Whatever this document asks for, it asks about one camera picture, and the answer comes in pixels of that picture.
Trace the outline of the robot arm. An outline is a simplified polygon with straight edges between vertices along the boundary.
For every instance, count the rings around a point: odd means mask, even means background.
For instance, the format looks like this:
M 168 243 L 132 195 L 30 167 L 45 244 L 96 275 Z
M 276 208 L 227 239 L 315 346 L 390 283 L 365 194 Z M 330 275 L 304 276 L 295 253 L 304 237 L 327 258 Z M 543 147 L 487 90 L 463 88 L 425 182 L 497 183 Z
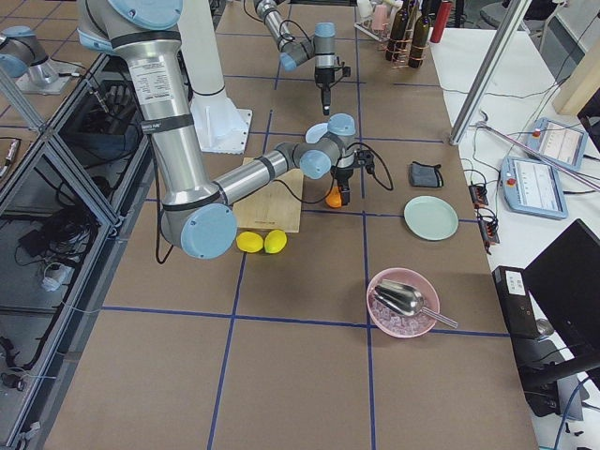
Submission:
M 332 22 L 318 22 L 312 36 L 298 26 L 303 37 L 294 37 L 288 23 L 278 11 L 281 1 L 254 1 L 258 20 L 268 29 L 279 51 L 279 62 L 286 71 L 293 71 L 313 60 L 314 82 L 321 92 L 322 113 L 331 112 L 332 88 L 346 77 L 351 68 L 346 66 L 336 51 L 336 27 Z
M 284 142 L 264 156 L 211 179 L 203 149 L 248 126 L 228 98 L 215 27 L 204 1 L 81 1 L 81 44 L 122 58 L 152 141 L 165 195 L 159 225 L 187 255 L 213 259 L 237 234 L 233 204 L 300 170 L 319 179 L 349 177 L 356 167 L 352 116 L 333 114 L 314 143 Z

